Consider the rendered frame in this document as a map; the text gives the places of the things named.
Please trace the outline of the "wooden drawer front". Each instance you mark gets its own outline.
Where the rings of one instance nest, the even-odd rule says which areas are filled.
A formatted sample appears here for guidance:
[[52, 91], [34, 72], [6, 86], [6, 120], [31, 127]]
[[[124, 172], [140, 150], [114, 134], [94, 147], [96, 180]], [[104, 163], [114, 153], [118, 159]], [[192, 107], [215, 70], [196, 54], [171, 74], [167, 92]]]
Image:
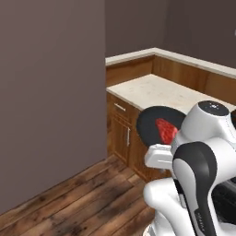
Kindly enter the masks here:
[[[113, 104], [118, 103], [122, 107], [126, 108], [126, 111], [122, 111], [119, 108], [115, 107]], [[127, 103], [126, 101], [123, 101], [115, 96], [112, 96], [112, 110], [115, 114], [118, 114], [121, 116], [123, 119], [125, 119], [127, 122], [131, 123], [132, 118], [133, 118], [133, 112], [134, 112], [134, 107]]]

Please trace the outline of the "red steak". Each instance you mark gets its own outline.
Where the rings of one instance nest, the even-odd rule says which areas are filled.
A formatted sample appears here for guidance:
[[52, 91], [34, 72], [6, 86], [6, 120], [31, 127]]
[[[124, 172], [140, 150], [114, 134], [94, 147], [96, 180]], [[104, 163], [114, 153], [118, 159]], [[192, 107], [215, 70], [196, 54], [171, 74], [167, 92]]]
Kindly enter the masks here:
[[159, 130], [161, 141], [165, 145], [170, 145], [172, 140], [175, 138], [178, 129], [173, 124], [161, 118], [156, 120], [156, 126]]

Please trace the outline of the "wooden base cabinet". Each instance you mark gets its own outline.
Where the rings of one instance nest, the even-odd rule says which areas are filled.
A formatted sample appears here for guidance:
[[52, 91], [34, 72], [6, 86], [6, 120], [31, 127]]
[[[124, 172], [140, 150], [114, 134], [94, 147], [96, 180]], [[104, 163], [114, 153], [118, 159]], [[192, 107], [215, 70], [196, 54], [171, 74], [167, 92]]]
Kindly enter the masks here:
[[[111, 93], [107, 93], [107, 152], [109, 156], [114, 154], [112, 150], [112, 118], [114, 116], [122, 118], [118, 114], [115, 114], [112, 110], [112, 96], [114, 95], [112, 95]], [[127, 123], [131, 125], [131, 133], [130, 133], [128, 163], [124, 164], [130, 169], [132, 169], [141, 179], [143, 179], [146, 182], [150, 182], [155, 179], [170, 177], [171, 176], [170, 171], [161, 171], [157, 169], [152, 169], [148, 168], [145, 165], [145, 155], [148, 151], [148, 148], [143, 144], [136, 131], [136, 118], [139, 114], [140, 110], [134, 107], [132, 122], [129, 123], [125, 120]]]

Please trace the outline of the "black frying pan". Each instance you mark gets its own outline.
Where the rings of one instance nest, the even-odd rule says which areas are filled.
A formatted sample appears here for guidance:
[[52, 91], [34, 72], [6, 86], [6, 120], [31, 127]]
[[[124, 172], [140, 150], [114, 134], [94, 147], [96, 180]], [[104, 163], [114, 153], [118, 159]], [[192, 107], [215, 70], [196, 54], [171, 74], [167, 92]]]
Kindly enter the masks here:
[[160, 136], [160, 130], [156, 126], [157, 119], [163, 119], [169, 124], [173, 124], [177, 129], [181, 124], [185, 114], [178, 110], [165, 106], [153, 106], [143, 110], [136, 119], [136, 131], [146, 147], [155, 144], [164, 144]]

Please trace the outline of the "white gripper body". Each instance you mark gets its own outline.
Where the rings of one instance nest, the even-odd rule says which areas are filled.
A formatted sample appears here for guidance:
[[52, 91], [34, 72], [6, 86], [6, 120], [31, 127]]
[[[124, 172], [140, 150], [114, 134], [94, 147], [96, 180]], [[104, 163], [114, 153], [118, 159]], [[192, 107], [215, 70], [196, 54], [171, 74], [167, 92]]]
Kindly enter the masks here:
[[145, 165], [149, 168], [170, 170], [172, 158], [170, 145], [152, 145], [145, 155]]

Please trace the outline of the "wooden cupboard door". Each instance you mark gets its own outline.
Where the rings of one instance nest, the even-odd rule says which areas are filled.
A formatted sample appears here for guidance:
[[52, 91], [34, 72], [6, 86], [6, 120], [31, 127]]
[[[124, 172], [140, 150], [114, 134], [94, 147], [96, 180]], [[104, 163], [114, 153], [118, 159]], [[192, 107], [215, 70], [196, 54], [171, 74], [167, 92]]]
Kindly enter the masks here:
[[131, 125], [124, 119], [114, 116], [112, 118], [112, 150], [125, 164], [128, 163], [129, 147], [126, 146], [127, 127]]

